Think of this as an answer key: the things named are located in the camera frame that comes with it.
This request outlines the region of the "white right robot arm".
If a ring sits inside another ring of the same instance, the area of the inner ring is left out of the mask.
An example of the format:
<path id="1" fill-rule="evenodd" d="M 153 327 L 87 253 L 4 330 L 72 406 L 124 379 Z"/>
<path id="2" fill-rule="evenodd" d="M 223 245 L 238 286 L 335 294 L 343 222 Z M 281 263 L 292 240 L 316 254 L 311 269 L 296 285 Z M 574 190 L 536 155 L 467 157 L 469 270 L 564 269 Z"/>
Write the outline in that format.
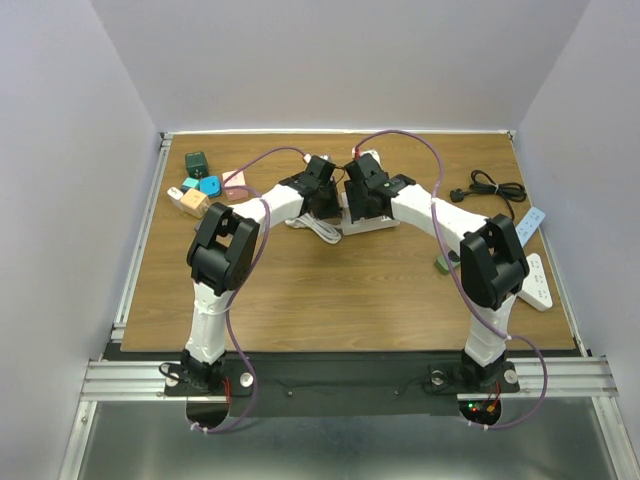
<path id="1" fill-rule="evenodd" d="M 369 153 L 345 170 L 353 217 L 390 217 L 434 236 L 444 251 L 458 255 L 454 283 L 472 315 L 464 347 L 470 360 L 461 364 L 460 378 L 472 390 L 484 389 L 496 378 L 494 363 L 506 350 L 511 311 L 530 272 L 512 220 L 468 212 L 405 175 L 391 177 Z"/>

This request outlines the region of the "aluminium left side rail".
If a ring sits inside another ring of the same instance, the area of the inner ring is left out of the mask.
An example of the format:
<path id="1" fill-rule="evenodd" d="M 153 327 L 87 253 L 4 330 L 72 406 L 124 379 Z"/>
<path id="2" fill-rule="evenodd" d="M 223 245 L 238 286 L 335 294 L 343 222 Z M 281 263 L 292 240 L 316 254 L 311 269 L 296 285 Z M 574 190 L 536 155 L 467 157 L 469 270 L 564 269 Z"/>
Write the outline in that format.
<path id="1" fill-rule="evenodd" d="M 129 310 L 132 304 L 142 259 L 144 257 L 144 251 L 153 220 L 153 214 L 157 204 L 162 178 L 169 158 L 171 144 L 173 141 L 173 134 L 171 132 L 161 132 L 160 140 L 161 142 L 159 153 L 150 184 L 149 194 L 146 199 L 140 227 L 134 245 L 133 254 L 129 263 L 125 283 L 111 327 L 111 342 L 121 343 L 124 338 Z"/>

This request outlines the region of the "aluminium front rail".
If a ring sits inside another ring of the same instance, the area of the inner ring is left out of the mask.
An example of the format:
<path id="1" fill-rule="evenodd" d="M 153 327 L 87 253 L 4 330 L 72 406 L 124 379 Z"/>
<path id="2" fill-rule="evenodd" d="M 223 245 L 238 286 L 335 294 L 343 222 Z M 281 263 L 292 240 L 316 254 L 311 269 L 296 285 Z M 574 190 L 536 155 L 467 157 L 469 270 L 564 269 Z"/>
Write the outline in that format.
<path id="1" fill-rule="evenodd" d="M 615 397 L 618 388 L 604 358 L 512 358 L 496 376 L 478 385 L 463 379 L 450 360 L 411 356 L 365 355 L 344 357 L 289 354 L 262 356 L 248 371 L 238 359 L 226 364 L 225 385 L 196 387 L 177 365 L 158 361 L 97 361 L 89 364 L 81 398 L 84 401 L 153 401 L 194 399 L 221 401 L 226 395 L 248 398 L 272 390 L 285 397 L 302 393 L 372 393 L 402 396 L 411 390 L 455 394 L 460 399 L 502 397 L 549 398 Z"/>

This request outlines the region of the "blue square adapter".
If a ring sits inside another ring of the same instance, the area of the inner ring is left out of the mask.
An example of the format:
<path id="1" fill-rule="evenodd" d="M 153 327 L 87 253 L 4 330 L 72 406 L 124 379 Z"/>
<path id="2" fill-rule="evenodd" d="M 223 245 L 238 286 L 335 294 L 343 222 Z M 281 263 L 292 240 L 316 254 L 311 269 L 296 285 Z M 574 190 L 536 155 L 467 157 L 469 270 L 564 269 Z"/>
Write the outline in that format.
<path id="1" fill-rule="evenodd" d="M 217 176 L 204 177 L 199 181 L 199 190 L 208 197 L 218 197 L 221 195 L 221 183 Z"/>

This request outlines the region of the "teal usb charger plug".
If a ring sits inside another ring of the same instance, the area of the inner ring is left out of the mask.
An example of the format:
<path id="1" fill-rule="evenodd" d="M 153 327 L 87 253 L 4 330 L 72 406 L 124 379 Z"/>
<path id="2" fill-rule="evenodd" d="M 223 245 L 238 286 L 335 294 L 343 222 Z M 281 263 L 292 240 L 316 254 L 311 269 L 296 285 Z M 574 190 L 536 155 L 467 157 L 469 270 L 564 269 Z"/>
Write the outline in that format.
<path id="1" fill-rule="evenodd" d="M 200 180 L 197 178 L 187 177 L 181 184 L 181 191 L 186 193 L 187 191 L 194 189 L 198 191 L 200 188 Z"/>

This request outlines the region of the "aluminium rail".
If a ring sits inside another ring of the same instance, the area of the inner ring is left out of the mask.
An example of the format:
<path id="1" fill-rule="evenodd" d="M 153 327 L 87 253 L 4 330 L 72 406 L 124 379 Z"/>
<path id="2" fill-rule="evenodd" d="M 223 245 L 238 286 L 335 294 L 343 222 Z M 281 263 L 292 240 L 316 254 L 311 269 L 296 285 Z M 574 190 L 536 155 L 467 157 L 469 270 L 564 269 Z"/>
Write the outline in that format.
<path id="1" fill-rule="evenodd" d="M 129 263 L 125 283 L 111 327 L 111 342 L 121 343 L 124 338 L 129 310 L 132 304 L 142 259 L 144 257 L 144 251 L 153 220 L 153 214 L 157 204 L 162 178 L 169 158 L 171 144 L 173 141 L 173 134 L 171 132 L 161 132 L 160 140 L 161 142 L 159 153 L 150 184 L 149 194 L 146 199 L 140 227 L 134 245 L 133 254 Z"/>
<path id="2" fill-rule="evenodd" d="M 289 354 L 262 356 L 248 371 L 238 359 L 226 364 L 225 385 L 196 387 L 177 365 L 158 361 L 97 361 L 89 364 L 81 398 L 84 401 L 153 401 L 194 399 L 221 401 L 226 395 L 248 398 L 272 390 L 285 397 L 302 393 L 372 393 L 402 396 L 411 390 L 455 394 L 460 399 L 502 397 L 549 398 L 615 397 L 618 388 L 604 358 L 512 358 L 496 376 L 478 385 L 463 379 L 450 360 L 411 356 L 365 355 L 344 357 Z"/>

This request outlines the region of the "pink cube adapter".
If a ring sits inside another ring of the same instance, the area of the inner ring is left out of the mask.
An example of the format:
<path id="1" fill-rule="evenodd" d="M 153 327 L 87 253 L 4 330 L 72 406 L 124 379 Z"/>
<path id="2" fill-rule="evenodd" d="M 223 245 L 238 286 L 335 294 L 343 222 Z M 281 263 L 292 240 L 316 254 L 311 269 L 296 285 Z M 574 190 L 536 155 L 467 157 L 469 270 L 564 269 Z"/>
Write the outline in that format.
<path id="1" fill-rule="evenodd" d="M 242 171 L 228 171 L 222 173 L 223 190 L 230 202 L 238 202 L 249 196 L 246 180 Z"/>

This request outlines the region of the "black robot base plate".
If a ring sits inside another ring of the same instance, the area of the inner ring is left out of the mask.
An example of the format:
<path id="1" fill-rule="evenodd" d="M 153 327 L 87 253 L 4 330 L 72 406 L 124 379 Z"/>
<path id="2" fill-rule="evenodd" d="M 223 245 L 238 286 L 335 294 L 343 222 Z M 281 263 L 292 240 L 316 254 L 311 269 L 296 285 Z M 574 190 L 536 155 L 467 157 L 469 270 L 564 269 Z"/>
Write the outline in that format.
<path id="1" fill-rule="evenodd" d="M 462 396 L 478 414 L 520 390 L 506 358 L 478 367 L 458 351 L 228 352 L 211 366 L 183 357 L 160 372 L 165 395 L 190 409 L 219 397 L 233 417 L 456 416 Z"/>

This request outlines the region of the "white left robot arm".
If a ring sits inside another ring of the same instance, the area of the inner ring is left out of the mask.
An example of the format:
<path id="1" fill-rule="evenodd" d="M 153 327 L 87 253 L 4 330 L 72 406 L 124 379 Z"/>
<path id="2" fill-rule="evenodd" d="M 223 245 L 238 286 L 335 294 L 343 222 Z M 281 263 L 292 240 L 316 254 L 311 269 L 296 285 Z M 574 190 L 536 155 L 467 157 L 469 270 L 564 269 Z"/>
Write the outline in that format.
<path id="1" fill-rule="evenodd" d="M 225 353 L 226 316 L 233 293 L 251 273 L 258 238 L 305 214 L 338 218 L 335 169 L 327 156 L 307 156 L 305 170 L 268 192 L 236 205 L 215 203 L 204 215 L 187 254 L 195 298 L 185 351 L 196 361 L 187 379 L 199 393 L 213 393 L 222 384 L 215 362 Z"/>

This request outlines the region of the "white square adapter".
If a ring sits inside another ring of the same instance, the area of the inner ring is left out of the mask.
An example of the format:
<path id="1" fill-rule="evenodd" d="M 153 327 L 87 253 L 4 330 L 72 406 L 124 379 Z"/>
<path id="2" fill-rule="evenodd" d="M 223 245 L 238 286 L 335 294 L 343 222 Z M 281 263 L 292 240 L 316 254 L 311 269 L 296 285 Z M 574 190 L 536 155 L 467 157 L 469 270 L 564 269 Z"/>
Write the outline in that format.
<path id="1" fill-rule="evenodd" d="M 172 204 L 176 207 L 181 209 L 182 208 L 182 204 L 181 204 L 181 199 L 184 196 L 184 193 L 176 188 L 176 187 L 170 187 L 167 190 L 167 195 L 169 196 Z"/>

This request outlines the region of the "light blue power strip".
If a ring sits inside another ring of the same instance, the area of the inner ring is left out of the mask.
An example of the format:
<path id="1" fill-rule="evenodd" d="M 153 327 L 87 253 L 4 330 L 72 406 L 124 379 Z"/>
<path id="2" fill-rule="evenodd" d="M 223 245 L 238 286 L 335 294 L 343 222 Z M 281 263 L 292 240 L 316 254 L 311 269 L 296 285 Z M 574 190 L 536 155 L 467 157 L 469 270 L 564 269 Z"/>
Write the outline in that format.
<path id="1" fill-rule="evenodd" d="M 531 207 L 516 226 L 516 234 L 522 247 L 533 237 L 545 219 L 545 213 Z"/>

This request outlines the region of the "orange cube adapter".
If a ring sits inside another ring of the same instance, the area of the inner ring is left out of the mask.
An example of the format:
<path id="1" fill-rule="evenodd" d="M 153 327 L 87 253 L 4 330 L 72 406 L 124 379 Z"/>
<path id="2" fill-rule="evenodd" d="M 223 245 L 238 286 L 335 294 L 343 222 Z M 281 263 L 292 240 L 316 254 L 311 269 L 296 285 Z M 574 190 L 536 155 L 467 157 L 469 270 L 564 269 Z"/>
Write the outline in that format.
<path id="1" fill-rule="evenodd" d="M 209 197 L 196 189 L 187 190 L 180 198 L 179 203 L 184 212 L 195 218 L 202 218 L 211 206 Z"/>

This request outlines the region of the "dark green charger plug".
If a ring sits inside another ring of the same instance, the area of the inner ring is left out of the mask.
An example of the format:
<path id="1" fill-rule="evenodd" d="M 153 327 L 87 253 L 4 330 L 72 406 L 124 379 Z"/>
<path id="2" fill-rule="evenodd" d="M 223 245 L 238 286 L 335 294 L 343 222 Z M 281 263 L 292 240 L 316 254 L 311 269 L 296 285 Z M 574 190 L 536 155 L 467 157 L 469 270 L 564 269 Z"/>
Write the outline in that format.
<path id="1" fill-rule="evenodd" d="M 209 164 L 202 151 L 190 152 L 185 155 L 185 169 L 189 177 L 202 179 L 209 176 Z"/>

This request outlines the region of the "dark green power strip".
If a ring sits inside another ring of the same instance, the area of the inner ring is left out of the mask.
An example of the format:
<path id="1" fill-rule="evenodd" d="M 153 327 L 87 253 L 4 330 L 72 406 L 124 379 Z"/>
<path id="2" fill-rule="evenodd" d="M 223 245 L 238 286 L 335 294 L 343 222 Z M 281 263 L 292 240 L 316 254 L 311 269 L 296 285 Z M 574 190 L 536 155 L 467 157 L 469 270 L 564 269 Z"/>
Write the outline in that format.
<path id="1" fill-rule="evenodd" d="M 451 268 L 456 269 L 460 265 L 460 258 L 455 251 L 450 250 L 446 256 L 439 255 L 434 262 L 437 271 L 442 275 L 448 275 Z"/>

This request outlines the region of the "white triangular power strip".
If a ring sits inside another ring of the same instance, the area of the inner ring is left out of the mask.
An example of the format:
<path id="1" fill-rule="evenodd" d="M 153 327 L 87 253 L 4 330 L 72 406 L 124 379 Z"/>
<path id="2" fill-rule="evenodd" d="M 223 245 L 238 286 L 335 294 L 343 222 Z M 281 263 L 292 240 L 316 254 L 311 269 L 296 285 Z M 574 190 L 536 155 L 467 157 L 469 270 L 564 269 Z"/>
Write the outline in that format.
<path id="1" fill-rule="evenodd" d="M 553 299 L 542 259 L 539 254 L 531 253 L 527 257 L 529 274 L 524 279 L 518 297 L 539 312 L 552 308 Z"/>

